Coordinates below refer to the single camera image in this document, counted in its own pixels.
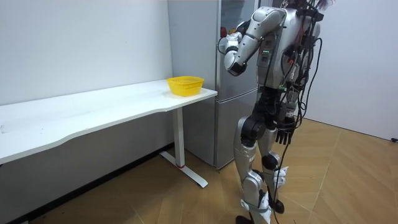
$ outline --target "wooden floor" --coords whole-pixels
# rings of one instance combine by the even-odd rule
[[[186,156],[206,188],[158,156],[31,223],[233,224],[248,215],[234,163],[217,171]],[[280,224],[398,223],[398,144],[306,120],[284,165]]]

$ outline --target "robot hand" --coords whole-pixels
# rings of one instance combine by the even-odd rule
[[[285,117],[283,122],[277,125],[277,135],[275,142],[279,144],[290,144],[292,142],[292,137],[295,129],[294,117]]]

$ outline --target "table top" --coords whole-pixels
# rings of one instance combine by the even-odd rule
[[[170,92],[166,80],[0,106],[0,164],[66,141],[216,96],[202,88],[194,96]]]

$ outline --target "plastic basket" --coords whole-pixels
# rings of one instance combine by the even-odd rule
[[[175,77],[167,79],[170,90],[178,96],[192,96],[198,94],[203,81],[205,80],[199,77]]]

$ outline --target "refrigerator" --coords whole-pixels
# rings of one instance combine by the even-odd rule
[[[183,107],[185,149],[217,169],[234,159],[236,125],[251,114],[258,85],[257,53],[246,71],[234,77],[225,70],[224,55],[216,44],[225,32],[234,32],[240,22],[250,19],[260,5],[258,0],[169,0],[174,76],[202,77],[203,88],[218,92],[214,98]]]

